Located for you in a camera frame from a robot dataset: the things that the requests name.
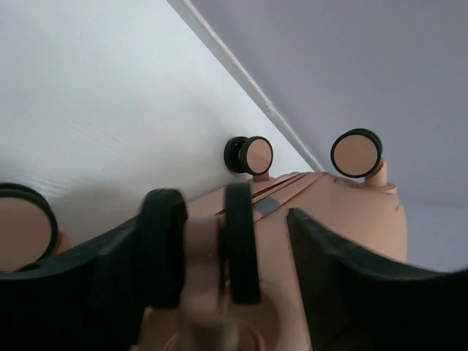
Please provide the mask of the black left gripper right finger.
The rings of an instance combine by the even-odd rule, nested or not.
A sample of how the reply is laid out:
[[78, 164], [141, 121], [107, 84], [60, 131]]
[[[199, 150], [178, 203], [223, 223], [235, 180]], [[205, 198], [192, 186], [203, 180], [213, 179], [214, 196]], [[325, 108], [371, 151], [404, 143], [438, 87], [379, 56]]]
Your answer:
[[313, 350], [465, 350], [467, 271], [390, 260], [287, 215]]

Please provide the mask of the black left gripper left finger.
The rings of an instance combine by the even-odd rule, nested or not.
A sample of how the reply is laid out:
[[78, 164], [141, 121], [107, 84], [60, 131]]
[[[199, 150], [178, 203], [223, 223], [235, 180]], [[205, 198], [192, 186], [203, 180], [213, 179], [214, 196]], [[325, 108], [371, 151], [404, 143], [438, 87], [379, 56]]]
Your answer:
[[130, 350], [143, 316], [131, 277], [135, 222], [1, 273], [1, 349]]

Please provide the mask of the pink hard-shell suitcase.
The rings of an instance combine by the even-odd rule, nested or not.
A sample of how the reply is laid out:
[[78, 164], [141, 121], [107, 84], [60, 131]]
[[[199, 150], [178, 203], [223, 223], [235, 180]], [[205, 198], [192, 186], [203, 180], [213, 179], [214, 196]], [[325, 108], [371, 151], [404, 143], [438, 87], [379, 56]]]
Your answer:
[[[135, 219], [131, 277], [143, 307], [130, 350], [313, 350], [285, 217], [292, 207], [397, 260], [407, 224], [380, 138], [351, 129], [331, 147], [337, 175], [269, 176], [270, 142], [233, 137], [224, 163], [250, 181], [186, 203], [155, 189]], [[1, 184], [1, 273], [71, 249], [48, 201]]]

